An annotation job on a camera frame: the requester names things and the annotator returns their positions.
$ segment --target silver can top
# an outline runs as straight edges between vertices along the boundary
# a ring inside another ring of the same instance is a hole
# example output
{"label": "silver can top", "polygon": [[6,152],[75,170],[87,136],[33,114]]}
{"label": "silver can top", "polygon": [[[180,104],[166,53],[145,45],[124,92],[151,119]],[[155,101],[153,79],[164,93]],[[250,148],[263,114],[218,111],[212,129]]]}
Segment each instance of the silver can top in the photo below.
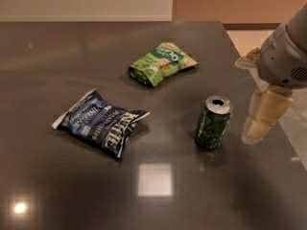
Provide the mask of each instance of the silver can top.
{"label": "silver can top", "polygon": [[205,101],[207,108],[216,114],[228,114],[232,110],[232,103],[223,96],[211,96]]}

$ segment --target wall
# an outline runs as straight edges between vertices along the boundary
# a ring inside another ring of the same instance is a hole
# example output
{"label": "wall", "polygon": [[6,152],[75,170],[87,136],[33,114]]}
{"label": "wall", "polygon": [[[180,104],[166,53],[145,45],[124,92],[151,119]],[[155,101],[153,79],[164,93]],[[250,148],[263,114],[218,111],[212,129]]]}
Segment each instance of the wall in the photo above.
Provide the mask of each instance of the wall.
{"label": "wall", "polygon": [[167,21],[173,0],[0,0],[0,21]]}
{"label": "wall", "polygon": [[173,19],[223,23],[281,23],[307,0],[174,0]]}

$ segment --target blue snack package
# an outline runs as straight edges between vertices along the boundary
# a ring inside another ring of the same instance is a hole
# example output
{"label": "blue snack package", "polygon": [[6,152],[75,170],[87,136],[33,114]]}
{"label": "blue snack package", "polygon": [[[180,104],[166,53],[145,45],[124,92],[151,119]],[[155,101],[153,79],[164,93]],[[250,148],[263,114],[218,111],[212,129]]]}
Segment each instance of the blue snack package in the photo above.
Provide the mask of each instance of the blue snack package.
{"label": "blue snack package", "polygon": [[136,122],[148,116],[145,110],[127,111],[112,106],[92,89],[52,124],[67,129],[87,144],[120,158]]}

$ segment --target green can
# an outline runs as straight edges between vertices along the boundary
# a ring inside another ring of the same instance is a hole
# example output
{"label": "green can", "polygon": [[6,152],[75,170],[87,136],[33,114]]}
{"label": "green can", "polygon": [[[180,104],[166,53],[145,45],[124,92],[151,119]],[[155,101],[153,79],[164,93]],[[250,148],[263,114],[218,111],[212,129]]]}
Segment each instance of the green can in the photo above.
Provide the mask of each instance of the green can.
{"label": "green can", "polygon": [[217,148],[231,118],[232,103],[222,96],[211,96],[201,106],[196,142],[209,150]]}

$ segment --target green snack package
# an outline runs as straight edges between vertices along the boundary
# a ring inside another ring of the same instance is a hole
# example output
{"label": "green snack package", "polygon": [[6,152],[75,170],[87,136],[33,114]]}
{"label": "green snack package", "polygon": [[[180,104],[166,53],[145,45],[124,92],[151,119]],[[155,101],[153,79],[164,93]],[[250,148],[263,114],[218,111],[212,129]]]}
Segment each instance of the green snack package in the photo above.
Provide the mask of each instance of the green snack package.
{"label": "green snack package", "polygon": [[130,75],[145,85],[156,87],[178,71],[198,65],[171,42],[163,42],[156,49],[130,65]]}

